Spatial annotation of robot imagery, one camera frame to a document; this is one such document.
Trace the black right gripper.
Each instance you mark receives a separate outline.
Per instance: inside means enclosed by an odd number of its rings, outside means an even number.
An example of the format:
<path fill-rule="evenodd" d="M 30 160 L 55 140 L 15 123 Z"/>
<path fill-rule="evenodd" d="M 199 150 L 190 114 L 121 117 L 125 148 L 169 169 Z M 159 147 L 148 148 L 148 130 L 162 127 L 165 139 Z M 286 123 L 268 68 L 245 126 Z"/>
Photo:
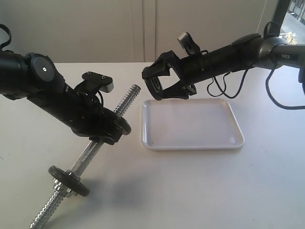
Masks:
<path fill-rule="evenodd" d="M 189 69 L 184 62 L 173 51 L 165 52 L 150 66 L 142 71 L 142 79 L 150 79 L 159 76 L 170 76 L 171 70 L 178 77 L 178 81 L 168 88 L 162 89 L 158 93 L 157 100 L 163 99 L 188 99 L 189 95 L 197 94 L 194 83 L 190 82 Z"/>

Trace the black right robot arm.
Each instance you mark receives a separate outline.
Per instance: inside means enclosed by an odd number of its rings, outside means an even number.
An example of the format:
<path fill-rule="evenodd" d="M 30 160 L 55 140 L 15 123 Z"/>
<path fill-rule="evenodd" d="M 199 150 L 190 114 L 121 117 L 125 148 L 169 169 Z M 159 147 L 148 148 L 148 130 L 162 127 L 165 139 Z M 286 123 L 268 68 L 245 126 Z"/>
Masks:
<path fill-rule="evenodd" d="M 197 93 L 195 84 L 254 67 L 277 69 L 283 65 L 299 69 L 298 81 L 305 83 L 305 47 L 289 45 L 275 36 L 246 35 L 212 52 L 201 50 L 187 32 L 178 37 L 188 54 L 180 59 L 173 51 L 162 53 L 142 71 L 154 99 L 188 99 Z"/>

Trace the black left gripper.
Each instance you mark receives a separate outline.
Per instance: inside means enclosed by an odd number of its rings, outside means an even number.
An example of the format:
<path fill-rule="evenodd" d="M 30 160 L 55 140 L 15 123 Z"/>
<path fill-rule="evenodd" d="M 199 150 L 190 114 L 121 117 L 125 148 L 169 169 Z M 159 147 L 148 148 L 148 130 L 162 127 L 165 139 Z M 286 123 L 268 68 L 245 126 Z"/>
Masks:
<path fill-rule="evenodd" d="M 81 115 L 71 130 L 77 136 L 87 137 L 93 142 L 114 145 L 124 135 L 124 118 L 100 107 L 97 113 Z"/>

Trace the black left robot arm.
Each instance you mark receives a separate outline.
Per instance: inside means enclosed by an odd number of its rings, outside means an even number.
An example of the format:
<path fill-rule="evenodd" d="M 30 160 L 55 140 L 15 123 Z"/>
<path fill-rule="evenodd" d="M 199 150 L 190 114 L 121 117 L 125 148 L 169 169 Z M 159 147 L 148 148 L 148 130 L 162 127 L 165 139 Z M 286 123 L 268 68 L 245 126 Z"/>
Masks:
<path fill-rule="evenodd" d="M 10 100 L 27 98 L 69 127 L 77 136 L 114 145 L 131 127 L 104 107 L 102 92 L 113 89 L 113 80 L 95 72 L 70 87 L 48 56 L 11 51 L 0 53 L 0 93 Z"/>

